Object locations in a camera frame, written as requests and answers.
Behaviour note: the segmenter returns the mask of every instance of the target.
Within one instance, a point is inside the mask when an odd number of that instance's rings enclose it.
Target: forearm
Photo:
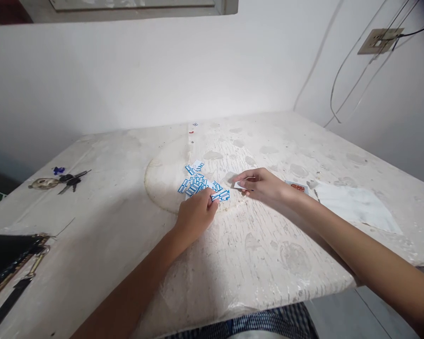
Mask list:
[[[71,339],[128,338],[168,268],[183,250],[177,235],[169,232],[108,295]]]
[[[346,262],[357,277],[418,332],[424,328],[424,274],[305,194],[287,203]]]

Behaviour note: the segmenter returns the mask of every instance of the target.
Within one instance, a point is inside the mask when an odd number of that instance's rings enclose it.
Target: hand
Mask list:
[[[245,188],[242,190],[245,195],[263,202],[267,199],[280,201],[295,196],[298,192],[265,168],[246,170],[232,181],[239,181],[239,185]]]
[[[184,250],[196,241],[213,221],[219,204],[218,199],[211,199],[214,193],[211,188],[206,188],[181,202],[178,220],[172,231]]]

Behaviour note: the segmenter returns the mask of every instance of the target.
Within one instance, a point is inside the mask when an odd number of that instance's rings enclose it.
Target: wrist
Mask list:
[[[178,231],[178,224],[176,223],[174,227],[165,235],[167,242],[176,252],[179,252],[179,255],[185,251],[188,247],[186,244],[185,237],[182,236],[181,232]]]
[[[288,205],[289,207],[293,207],[298,204],[302,199],[303,192],[296,190],[295,188],[290,187],[288,184],[284,183],[281,188],[281,201]]]

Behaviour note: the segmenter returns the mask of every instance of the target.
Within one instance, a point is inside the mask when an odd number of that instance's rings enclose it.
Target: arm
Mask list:
[[[282,203],[294,210],[364,284],[424,335],[424,273],[266,169],[245,171],[234,181],[240,181],[239,185],[248,189],[244,193],[252,198]]]
[[[181,203],[178,220],[144,260],[79,327],[71,339],[128,338],[173,261],[211,224],[218,200],[210,188]]]

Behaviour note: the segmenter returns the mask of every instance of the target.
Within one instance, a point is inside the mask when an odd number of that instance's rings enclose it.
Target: white wall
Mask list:
[[[373,12],[383,1],[378,1]],[[405,14],[413,6],[411,1]],[[402,3],[388,1],[371,28],[387,27]],[[400,15],[393,27],[398,27],[404,15]],[[338,18],[335,30],[349,27]],[[330,111],[331,86],[345,56],[358,39],[370,19],[354,32],[353,39],[342,41],[333,32],[327,40],[321,59],[302,94],[297,112],[324,126],[333,116]],[[424,1],[420,2],[402,25],[404,33],[424,27]],[[341,105],[372,56],[358,56],[360,44],[344,65],[336,83],[334,108]],[[377,76],[369,85],[355,113],[353,110],[363,91],[382,63],[388,57],[381,55],[367,69],[349,100],[338,113],[342,124],[333,120],[328,128],[343,138],[357,144],[385,161],[424,181],[424,32],[413,38],[400,40]]]

